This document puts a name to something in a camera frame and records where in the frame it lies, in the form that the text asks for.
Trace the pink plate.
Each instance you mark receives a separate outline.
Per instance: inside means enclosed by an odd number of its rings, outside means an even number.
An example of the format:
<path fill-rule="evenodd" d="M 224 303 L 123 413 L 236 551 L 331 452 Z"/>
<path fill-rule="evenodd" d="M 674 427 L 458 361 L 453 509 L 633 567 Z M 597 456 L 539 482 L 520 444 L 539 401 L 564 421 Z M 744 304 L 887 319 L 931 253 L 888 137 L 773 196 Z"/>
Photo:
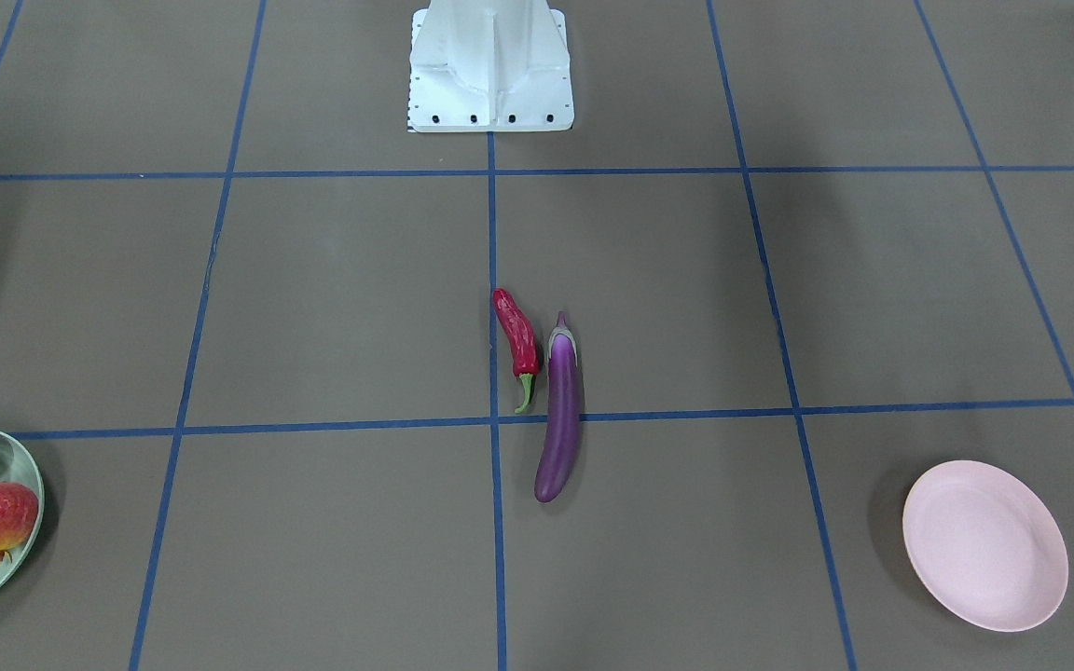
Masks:
<path fill-rule="evenodd" d="M 1060 526 L 1032 488 L 993 464 L 946 461 L 923 472 L 908 491 L 901 530 L 921 586 L 984 630 L 1032 630 L 1066 598 Z"/>

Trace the red chili pepper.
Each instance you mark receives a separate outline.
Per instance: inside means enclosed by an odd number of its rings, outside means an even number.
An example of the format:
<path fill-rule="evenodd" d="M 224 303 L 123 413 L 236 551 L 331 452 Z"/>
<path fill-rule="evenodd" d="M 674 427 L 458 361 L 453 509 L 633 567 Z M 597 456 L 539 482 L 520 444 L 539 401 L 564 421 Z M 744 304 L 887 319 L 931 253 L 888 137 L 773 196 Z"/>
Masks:
<path fill-rule="evenodd" d="M 516 298 L 506 289 L 496 288 L 491 293 L 491 306 L 512 358 L 512 374 L 521 389 L 516 415 L 528 411 L 533 399 L 534 378 L 541 373 L 542 358 L 537 348 L 536 335 L 528 317 L 519 308 Z"/>

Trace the purple eggplant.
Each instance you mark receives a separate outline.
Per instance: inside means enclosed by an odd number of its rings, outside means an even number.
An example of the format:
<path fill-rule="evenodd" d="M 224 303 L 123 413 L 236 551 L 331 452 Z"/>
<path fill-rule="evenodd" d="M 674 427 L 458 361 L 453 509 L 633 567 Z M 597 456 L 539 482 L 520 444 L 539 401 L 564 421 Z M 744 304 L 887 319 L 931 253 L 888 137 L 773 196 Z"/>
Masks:
<path fill-rule="evenodd" d="M 578 342 L 567 315 L 558 318 L 548 338 L 548 420 L 543 450 L 534 475 L 534 498 L 554 501 L 571 479 L 578 460 L 583 412 Z"/>

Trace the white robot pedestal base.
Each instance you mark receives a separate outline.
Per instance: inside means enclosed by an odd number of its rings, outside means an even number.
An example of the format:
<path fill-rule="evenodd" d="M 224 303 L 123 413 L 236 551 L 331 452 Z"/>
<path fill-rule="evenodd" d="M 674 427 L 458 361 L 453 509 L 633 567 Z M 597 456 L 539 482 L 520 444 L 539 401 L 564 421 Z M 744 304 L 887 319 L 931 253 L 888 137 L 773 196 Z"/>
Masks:
<path fill-rule="evenodd" d="M 432 1 L 412 16 L 406 130 L 572 128 L 570 39 L 545 1 Z"/>

